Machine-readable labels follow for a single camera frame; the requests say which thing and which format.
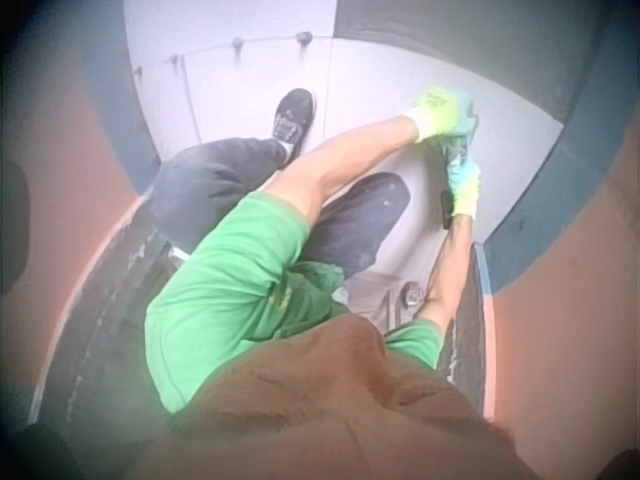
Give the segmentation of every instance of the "forearm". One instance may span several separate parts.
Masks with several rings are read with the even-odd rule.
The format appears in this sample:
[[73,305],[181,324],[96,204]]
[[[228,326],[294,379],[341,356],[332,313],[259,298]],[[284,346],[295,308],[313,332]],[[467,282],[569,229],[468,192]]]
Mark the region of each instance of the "forearm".
[[417,136],[413,120],[403,116],[351,130],[298,158],[266,191],[313,224],[332,195]]
[[471,217],[454,217],[431,272],[424,306],[417,315],[432,320],[443,332],[456,313],[467,281],[472,227]]

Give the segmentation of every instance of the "white sock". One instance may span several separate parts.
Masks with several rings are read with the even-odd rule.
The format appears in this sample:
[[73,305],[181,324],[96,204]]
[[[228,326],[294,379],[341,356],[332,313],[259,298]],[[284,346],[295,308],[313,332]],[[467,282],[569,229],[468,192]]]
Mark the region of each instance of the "white sock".
[[284,151],[287,153],[287,157],[284,159],[284,163],[287,163],[289,161],[289,158],[291,158],[291,152],[293,152],[293,143],[283,142],[281,140],[278,140],[277,138],[274,138],[274,140],[284,147]]

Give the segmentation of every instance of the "knee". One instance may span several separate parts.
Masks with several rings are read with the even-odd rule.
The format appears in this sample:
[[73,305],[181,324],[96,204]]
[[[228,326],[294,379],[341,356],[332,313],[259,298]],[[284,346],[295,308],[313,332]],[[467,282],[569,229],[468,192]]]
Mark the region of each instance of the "knee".
[[376,192],[383,193],[386,197],[391,197],[394,203],[406,206],[411,199],[411,194],[407,184],[402,177],[392,172],[380,172],[370,175],[365,180],[369,180],[368,188],[374,188]]

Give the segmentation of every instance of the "green t-shirt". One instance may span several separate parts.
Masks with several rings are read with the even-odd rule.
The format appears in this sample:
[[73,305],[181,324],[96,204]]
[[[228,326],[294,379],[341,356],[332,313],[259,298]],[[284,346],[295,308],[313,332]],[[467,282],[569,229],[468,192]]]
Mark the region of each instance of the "green t-shirt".
[[[331,294],[342,270],[297,262],[310,227],[288,203],[245,197],[151,302],[145,323],[151,376],[170,412],[184,407],[218,367],[252,346],[347,313]],[[385,337],[390,350],[434,368],[443,335],[426,319]]]

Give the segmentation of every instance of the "blue wall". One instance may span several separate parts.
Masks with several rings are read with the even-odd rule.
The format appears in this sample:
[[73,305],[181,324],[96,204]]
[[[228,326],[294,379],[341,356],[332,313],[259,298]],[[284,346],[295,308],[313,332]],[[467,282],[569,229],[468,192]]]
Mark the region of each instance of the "blue wall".
[[513,210],[485,243],[497,293],[573,221],[607,174],[638,102],[638,20],[629,0],[611,11],[575,109]]

